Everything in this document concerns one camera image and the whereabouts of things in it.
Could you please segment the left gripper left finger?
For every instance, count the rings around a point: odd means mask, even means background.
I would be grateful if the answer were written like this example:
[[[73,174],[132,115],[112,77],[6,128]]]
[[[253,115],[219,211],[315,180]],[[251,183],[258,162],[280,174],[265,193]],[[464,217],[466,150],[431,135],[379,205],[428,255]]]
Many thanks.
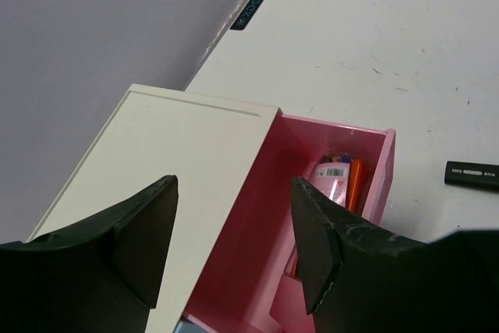
[[[81,221],[2,244],[2,331],[145,331],[178,198],[178,180],[167,175]]]

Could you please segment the pink highlighter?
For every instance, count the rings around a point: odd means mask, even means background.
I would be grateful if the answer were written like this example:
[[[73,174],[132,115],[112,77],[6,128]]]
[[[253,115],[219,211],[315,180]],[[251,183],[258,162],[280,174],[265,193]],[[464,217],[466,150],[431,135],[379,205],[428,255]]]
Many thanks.
[[[498,166],[463,161],[448,161],[444,183],[454,186],[498,190]]]

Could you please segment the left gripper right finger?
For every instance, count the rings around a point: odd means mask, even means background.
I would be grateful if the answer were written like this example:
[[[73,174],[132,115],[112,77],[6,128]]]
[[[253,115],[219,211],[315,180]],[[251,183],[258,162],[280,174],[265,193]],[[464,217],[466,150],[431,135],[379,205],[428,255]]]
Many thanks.
[[[316,331],[497,331],[497,231],[459,230],[422,243],[348,211],[300,177],[291,213]]]

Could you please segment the purple blue drawer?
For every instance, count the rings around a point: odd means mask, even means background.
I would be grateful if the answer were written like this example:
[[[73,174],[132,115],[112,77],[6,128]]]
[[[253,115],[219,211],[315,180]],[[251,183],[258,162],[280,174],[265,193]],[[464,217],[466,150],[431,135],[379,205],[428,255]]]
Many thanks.
[[[180,320],[173,333],[207,333],[207,331],[191,321]]]

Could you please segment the pink drawer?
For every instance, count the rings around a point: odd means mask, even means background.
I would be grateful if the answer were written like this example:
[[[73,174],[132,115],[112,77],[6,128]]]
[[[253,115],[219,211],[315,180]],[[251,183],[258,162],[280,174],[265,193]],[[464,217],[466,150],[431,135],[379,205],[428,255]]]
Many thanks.
[[[200,275],[185,318],[209,332],[311,332],[295,252],[292,180],[308,177],[326,152],[349,154],[370,170],[362,216],[379,223],[393,179],[395,131],[280,114],[273,121]]]

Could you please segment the right table label sticker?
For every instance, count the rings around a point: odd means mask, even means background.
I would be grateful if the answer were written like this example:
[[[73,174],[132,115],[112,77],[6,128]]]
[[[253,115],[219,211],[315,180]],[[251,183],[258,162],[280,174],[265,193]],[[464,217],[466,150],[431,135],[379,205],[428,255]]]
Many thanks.
[[[231,30],[244,30],[264,0],[249,0],[230,26]]]

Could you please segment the pink capped pen tube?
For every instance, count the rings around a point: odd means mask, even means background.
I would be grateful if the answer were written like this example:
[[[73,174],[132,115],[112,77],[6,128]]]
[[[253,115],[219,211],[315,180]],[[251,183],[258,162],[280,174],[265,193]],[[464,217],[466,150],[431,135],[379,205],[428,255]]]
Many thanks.
[[[346,210],[361,215],[370,188],[371,170],[360,157],[324,152],[301,180]]]

